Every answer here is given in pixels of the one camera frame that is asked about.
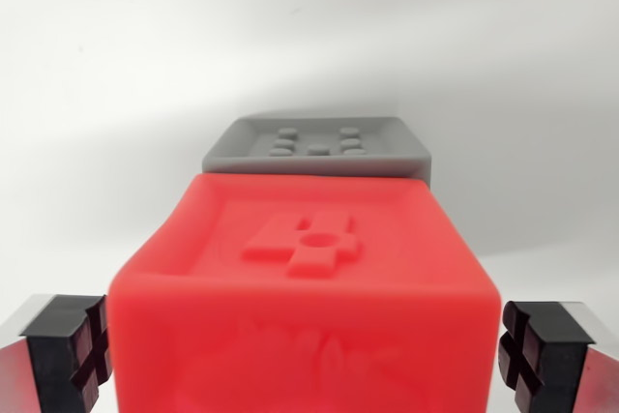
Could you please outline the black-padded silver gripper right finger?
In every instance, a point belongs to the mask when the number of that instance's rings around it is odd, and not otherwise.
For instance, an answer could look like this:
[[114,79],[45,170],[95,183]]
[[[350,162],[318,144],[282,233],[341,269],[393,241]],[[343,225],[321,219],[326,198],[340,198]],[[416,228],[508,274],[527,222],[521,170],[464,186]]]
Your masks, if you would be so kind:
[[580,302],[508,302],[498,367],[521,412],[616,412],[618,337]]

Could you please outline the black-padded silver gripper left finger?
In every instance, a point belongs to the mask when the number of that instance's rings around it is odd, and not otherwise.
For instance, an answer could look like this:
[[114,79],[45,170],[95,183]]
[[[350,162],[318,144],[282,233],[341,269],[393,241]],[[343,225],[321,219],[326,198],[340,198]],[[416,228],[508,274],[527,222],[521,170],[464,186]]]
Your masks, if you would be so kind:
[[111,373],[106,297],[30,296],[1,324],[3,412],[90,412]]

